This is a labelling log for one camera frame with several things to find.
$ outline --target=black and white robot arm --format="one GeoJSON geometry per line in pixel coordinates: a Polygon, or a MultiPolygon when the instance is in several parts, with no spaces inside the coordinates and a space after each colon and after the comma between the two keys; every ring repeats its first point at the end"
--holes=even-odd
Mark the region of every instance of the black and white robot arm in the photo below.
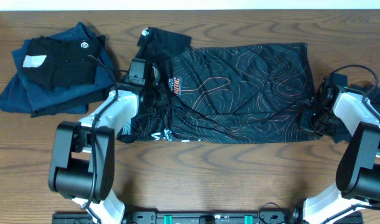
{"type": "MultiPolygon", "coordinates": [[[[130,91],[130,88],[118,90],[118,98],[114,100],[115,96],[116,91],[112,91],[95,112],[79,122],[64,121],[60,124],[50,166],[50,189],[85,207],[93,221],[102,224],[124,223],[125,206],[111,190],[114,140],[121,128],[137,115],[141,98],[139,91],[130,91]],[[94,170],[90,162],[93,155],[90,161],[81,161],[72,158],[71,153],[91,152],[93,121],[111,101],[114,102],[98,117],[94,127],[97,175],[94,195],[89,197],[94,185],[94,170]],[[89,198],[92,201],[86,207],[89,198]]],[[[319,195],[306,199],[301,207],[295,208],[293,215],[285,218],[287,223],[326,224],[363,208],[379,210],[380,165],[374,161],[376,156],[380,157],[380,115],[371,111],[373,107],[368,99],[363,101],[363,97],[362,93],[347,88],[345,76],[332,73],[324,79],[313,99],[314,107],[304,111],[301,128],[306,133],[332,136],[340,119],[352,139],[338,167],[336,183],[319,195]]]]}

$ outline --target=pile of clothes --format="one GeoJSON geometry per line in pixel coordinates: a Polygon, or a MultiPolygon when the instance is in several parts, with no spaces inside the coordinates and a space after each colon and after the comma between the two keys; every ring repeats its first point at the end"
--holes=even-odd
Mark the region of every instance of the pile of clothes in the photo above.
{"type": "Polygon", "coordinates": [[[104,45],[105,36],[97,37],[81,22],[50,37],[26,40],[12,52],[17,73],[0,95],[0,109],[31,117],[86,113],[88,103],[105,100],[114,83],[88,58],[114,70],[104,45]]]}

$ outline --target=circular white logo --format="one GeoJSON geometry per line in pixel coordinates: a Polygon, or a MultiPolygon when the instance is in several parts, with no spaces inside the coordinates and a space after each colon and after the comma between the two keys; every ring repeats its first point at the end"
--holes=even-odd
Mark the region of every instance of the circular white logo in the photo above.
{"type": "Polygon", "coordinates": [[[80,47],[81,47],[81,48],[88,48],[88,47],[89,47],[89,44],[86,43],[86,42],[83,42],[82,44],[80,44],[80,47]]]}

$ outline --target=white background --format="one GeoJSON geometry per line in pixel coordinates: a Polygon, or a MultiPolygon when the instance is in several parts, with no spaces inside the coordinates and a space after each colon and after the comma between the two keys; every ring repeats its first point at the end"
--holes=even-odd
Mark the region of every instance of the white background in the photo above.
{"type": "Polygon", "coordinates": [[[0,11],[380,9],[380,0],[0,0],[0,11]]]}

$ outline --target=wood grain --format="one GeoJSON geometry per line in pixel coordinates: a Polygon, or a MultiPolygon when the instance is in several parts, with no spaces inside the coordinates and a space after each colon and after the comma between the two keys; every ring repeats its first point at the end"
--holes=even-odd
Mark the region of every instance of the wood grain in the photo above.
{"type": "MultiPolygon", "coordinates": [[[[307,42],[315,86],[351,63],[373,68],[380,78],[380,11],[0,12],[0,92],[16,72],[11,51],[24,39],[78,21],[107,36],[121,69],[135,56],[141,30],[153,26],[192,36],[194,47],[307,42]]],[[[373,81],[362,70],[345,73],[350,83],[373,81]]],[[[0,111],[0,223],[50,223],[56,211],[78,211],[49,190],[47,175],[57,125],[81,117],[30,119],[0,111]]],[[[289,207],[335,181],[345,149],[345,142],[328,138],[258,145],[117,142],[113,189],[130,206],[159,210],[257,210],[265,202],[289,207]]],[[[380,223],[380,212],[364,217],[380,223]]]]}

